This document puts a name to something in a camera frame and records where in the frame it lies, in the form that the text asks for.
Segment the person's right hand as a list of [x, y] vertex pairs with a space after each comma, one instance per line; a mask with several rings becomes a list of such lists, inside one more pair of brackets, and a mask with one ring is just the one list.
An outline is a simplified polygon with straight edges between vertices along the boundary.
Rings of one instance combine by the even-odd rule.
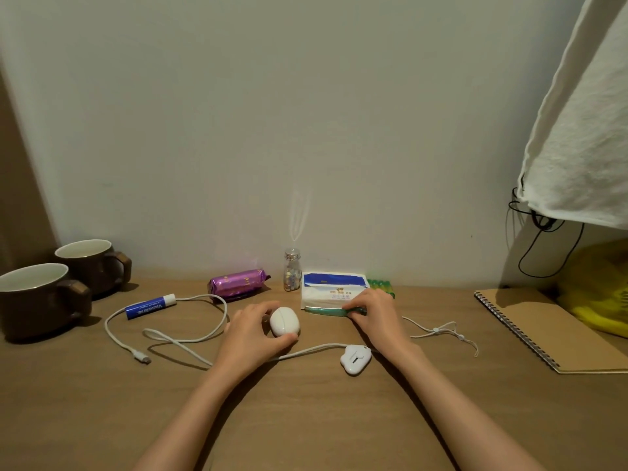
[[367, 289], [342, 307], [361, 307], [367, 310], [369, 334], [366, 336], [375, 349], [397, 368], [427, 361], [422, 350], [405, 334], [394, 307], [394, 300], [387, 293]]

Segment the person's left hand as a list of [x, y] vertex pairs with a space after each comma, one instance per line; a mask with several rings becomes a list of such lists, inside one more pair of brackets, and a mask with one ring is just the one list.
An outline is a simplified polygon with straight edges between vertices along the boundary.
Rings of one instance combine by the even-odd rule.
[[227, 325], [210, 372], [236, 385], [274, 358], [264, 357], [264, 338], [268, 336], [263, 331], [263, 321], [277, 308], [277, 301], [268, 301], [237, 311]]

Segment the white egg-shaped case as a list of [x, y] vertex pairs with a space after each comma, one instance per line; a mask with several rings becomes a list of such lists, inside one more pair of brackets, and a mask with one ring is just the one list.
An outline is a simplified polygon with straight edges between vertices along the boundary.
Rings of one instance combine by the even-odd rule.
[[287, 334], [300, 334], [300, 321], [291, 308], [282, 306], [273, 311], [269, 318], [272, 334], [278, 338]]

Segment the teal case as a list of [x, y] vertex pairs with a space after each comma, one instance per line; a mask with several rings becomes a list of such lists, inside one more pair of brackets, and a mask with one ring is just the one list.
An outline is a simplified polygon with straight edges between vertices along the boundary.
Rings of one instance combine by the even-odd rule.
[[304, 307], [304, 310], [306, 312], [316, 314], [316, 315], [336, 316], [336, 317], [346, 317], [351, 312], [356, 312], [361, 315], [367, 314], [367, 310], [361, 307], [343, 309], [343, 308], [323, 308], [323, 307], [306, 306]]

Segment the person's right forearm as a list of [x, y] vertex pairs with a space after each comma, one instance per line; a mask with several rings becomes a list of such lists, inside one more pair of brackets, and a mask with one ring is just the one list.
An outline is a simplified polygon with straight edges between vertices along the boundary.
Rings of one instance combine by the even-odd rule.
[[461, 471], [546, 471], [446, 378], [417, 345], [398, 343], [381, 352], [409, 382]]

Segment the person's left forearm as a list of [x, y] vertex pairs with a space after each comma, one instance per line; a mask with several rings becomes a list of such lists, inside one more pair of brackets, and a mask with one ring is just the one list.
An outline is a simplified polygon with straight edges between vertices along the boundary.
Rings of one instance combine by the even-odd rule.
[[193, 471], [218, 412], [229, 395], [251, 374], [235, 366], [215, 365], [201, 380], [173, 419], [145, 450], [132, 471]]

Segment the white cloud-shaped device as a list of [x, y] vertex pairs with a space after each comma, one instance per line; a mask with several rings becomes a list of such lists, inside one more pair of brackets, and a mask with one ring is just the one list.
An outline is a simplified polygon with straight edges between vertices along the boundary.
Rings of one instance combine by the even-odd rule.
[[360, 375], [373, 357], [371, 349], [365, 345], [347, 345], [340, 357], [340, 364], [346, 374]]

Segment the white and blue tissue packet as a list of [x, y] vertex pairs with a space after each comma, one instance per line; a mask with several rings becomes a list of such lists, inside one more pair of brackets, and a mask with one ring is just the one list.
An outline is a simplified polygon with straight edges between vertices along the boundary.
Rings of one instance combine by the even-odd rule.
[[362, 274], [334, 272], [304, 272], [300, 291], [301, 306], [343, 308], [364, 290], [370, 289]]

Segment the small glass bottle with beads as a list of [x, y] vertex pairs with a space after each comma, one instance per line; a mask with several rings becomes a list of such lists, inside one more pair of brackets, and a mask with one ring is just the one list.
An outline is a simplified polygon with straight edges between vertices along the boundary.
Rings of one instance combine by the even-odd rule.
[[286, 292], [299, 290], [302, 284], [300, 250], [294, 247], [285, 250], [285, 264], [283, 269], [283, 287]]

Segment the purple foil packet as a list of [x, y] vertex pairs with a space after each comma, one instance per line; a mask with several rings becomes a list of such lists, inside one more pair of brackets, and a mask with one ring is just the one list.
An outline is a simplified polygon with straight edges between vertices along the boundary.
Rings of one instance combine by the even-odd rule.
[[265, 283], [270, 278], [271, 276], [263, 269], [216, 276], [209, 280], [207, 292], [228, 303], [259, 294], [264, 291]]

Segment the blue lip balm stick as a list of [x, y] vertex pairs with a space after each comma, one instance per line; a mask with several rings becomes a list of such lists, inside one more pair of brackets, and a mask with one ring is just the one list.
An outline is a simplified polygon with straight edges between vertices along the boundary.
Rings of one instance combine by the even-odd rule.
[[169, 308], [177, 303], [174, 294], [167, 294], [159, 298], [136, 303], [124, 308], [124, 314], [128, 320], [151, 314], [161, 309]]

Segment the kraft spiral notebook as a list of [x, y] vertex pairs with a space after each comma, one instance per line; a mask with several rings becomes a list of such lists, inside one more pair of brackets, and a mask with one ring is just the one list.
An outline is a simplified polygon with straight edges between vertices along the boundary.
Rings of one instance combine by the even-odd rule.
[[628, 375], [628, 356], [537, 289], [485, 289], [474, 297], [554, 372]]

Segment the small brown mug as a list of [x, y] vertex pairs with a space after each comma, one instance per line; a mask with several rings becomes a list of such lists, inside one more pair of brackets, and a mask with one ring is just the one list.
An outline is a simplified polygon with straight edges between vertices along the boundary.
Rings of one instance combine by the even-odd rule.
[[132, 276], [132, 260], [106, 239], [80, 240], [63, 245], [55, 250], [54, 256], [94, 296], [118, 290], [129, 283]]

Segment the large brown mug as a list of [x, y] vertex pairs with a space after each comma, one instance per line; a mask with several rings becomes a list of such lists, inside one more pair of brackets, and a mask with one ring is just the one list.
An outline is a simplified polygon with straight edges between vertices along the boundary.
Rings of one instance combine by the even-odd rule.
[[61, 263], [36, 264], [0, 276], [0, 330], [6, 340], [37, 339], [91, 314], [92, 292]]

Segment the white hanging cloth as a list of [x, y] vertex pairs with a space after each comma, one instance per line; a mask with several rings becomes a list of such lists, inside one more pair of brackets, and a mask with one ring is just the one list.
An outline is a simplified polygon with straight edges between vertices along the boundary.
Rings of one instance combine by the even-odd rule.
[[546, 217], [628, 230], [628, 0], [585, 0], [515, 195]]

